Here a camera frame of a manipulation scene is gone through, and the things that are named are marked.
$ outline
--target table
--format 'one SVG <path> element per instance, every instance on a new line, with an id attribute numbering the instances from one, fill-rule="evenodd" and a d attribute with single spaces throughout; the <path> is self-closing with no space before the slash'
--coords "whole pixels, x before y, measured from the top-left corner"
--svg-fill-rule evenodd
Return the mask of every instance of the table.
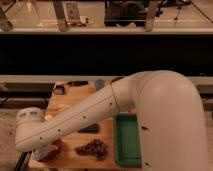
<path id="1" fill-rule="evenodd" d="M 60 111 L 65 110 L 88 97 L 95 92 L 95 85 L 89 82 L 88 85 L 71 87 L 65 86 L 65 95 L 52 94 L 49 105 L 45 112 L 45 116 L 55 116 Z M 62 149 L 56 159 L 46 163 L 41 163 L 30 158 L 29 168 L 73 168 L 73 169 L 122 169 L 124 167 L 117 165 L 114 161 L 114 136 L 113 136 L 113 120 L 105 119 L 99 123 L 99 133 L 73 133 L 62 138 Z M 93 139 L 103 140 L 108 149 L 108 154 L 103 161 L 98 161 L 94 156 L 79 156 L 74 148 L 84 145 Z"/>

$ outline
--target food item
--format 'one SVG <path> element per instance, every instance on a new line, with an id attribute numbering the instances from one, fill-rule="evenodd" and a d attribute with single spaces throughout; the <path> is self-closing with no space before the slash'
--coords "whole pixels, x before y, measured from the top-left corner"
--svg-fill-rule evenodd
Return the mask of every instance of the food item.
<path id="1" fill-rule="evenodd" d="M 39 162 L 48 162 L 54 159 L 60 152 L 62 141 L 56 140 L 43 148 L 37 149 L 33 152 L 33 159 Z"/>
<path id="2" fill-rule="evenodd" d="M 103 160 L 107 154 L 106 144 L 100 139 L 94 139 L 86 145 L 76 147 L 75 151 L 79 155 L 93 155 L 97 160 Z"/>

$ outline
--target green tray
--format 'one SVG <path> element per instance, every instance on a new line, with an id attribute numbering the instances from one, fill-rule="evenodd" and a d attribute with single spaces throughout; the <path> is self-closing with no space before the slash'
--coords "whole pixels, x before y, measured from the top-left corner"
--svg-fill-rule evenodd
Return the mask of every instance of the green tray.
<path id="1" fill-rule="evenodd" d="M 136 115 L 122 114 L 113 118 L 115 161 L 119 165 L 141 167 L 141 154 Z"/>

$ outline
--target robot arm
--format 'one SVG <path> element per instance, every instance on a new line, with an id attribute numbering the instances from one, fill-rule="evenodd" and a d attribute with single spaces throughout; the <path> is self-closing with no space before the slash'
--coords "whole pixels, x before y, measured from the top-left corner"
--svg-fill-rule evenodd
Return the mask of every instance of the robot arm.
<path id="1" fill-rule="evenodd" d="M 16 148 L 40 148 L 134 107 L 143 170 L 208 171 L 200 96 L 188 79 L 170 71 L 141 72 L 116 81 L 46 122 L 39 109 L 23 109 L 18 113 Z"/>

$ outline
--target dark background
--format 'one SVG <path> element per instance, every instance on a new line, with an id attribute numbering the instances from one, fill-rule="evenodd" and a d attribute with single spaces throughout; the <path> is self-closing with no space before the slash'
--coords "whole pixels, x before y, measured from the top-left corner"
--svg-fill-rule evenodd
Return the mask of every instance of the dark background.
<path id="1" fill-rule="evenodd" d="M 213 76 L 213 36 L 0 35 L 0 74 Z"/>

